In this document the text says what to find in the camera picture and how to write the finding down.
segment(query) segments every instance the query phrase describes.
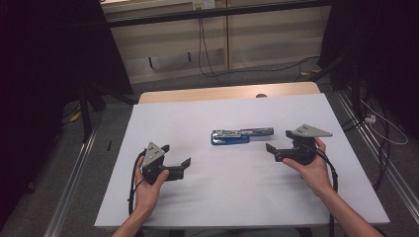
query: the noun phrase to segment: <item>white table surface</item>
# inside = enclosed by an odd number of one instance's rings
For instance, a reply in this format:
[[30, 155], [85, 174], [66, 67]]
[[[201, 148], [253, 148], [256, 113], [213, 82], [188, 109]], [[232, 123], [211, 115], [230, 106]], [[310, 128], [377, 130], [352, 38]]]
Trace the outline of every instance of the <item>white table surface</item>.
[[[116, 228], [128, 217], [131, 171], [153, 141], [170, 145], [166, 166], [192, 157], [184, 180], [163, 185], [145, 223], [151, 228], [288, 227], [327, 224], [329, 212], [300, 175], [275, 162], [268, 142], [292, 148], [286, 137], [309, 124], [332, 132], [326, 153], [339, 175], [339, 194], [370, 223], [389, 219], [323, 94], [136, 105], [95, 226]], [[275, 135], [247, 144], [212, 146], [213, 129], [271, 126]]]

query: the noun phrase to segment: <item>blue object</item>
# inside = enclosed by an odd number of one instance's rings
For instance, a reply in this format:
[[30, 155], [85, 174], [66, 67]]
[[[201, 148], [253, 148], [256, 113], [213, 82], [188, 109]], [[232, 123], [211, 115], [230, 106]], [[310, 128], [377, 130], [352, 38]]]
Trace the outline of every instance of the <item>blue object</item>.
[[212, 145], [233, 145], [249, 143], [250, 136], [273, 135], [272, 127], [249, 128], [240, 130], [213, 130], [210, 138]]

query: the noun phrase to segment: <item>electrical outlet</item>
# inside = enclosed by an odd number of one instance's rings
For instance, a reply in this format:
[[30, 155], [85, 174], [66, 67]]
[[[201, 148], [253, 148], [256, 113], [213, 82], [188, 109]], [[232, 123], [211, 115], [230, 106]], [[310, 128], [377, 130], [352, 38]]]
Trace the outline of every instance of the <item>electrical outlet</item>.
[[376, 122], [376, 116], [375, 115], [367, 115], [366, 116], [366, 122], [375, 123]]
[[203, 1], [192, 2], [192, 10], [197, 11], [201, 9], [204, 9]]
[[204, 0], [204, 9], [213, 9], [215, 8], [215, 0]]

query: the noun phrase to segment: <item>human hand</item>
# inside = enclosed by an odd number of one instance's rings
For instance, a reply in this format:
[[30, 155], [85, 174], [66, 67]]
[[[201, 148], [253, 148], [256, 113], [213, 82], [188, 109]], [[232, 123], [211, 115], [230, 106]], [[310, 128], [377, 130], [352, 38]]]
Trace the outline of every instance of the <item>human hand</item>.
[[[315, 138], [315, 143], [320, 152], [326, 152], [326, 145], [319, 138]], [[327, 164], [320, 156], [316, 155], [314, 160], [306, 166], [290, 158], [285, 158], [283, 163], [298, 171], [318, 197], [333, 190], [330, 184], [329, 173], [327, 172]]]
[[140, 184], [135, 191], [135, 209], [133, 213], [148, 218], [157, 204], [160, 189], [169, 176], [169, 171], [162, 171], [157, 177], [157, 180], [151, 186], [147, 183], [141, 173], [141, 165], [143, 161], [144, 157], [139, 158], [135, 170], [135, 183]]

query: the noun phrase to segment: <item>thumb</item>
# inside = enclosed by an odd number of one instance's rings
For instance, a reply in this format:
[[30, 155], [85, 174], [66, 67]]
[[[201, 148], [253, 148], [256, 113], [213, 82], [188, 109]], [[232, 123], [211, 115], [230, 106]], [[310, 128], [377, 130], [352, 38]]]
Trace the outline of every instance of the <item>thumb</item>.
[[167, 177], [169, 176], [168, 170], [163, 170], [157, 177], [157, 180], [154, 182], [153, 186], [157, 187], [158, 189], [161, 188], [161, 186], [164, 184], [164, 182], [167, 180]]
[[303, 168], [303, 166], [301, 164], [299, 164], [298, 162], [296, 162], [295, 160], [290, 159], [290, 158], [284, 158], [283, 163], [286, 164], [287, 166], [293, 168], [294, 170], [298, 171], [299, 173], [300, 173], [301, 169]]

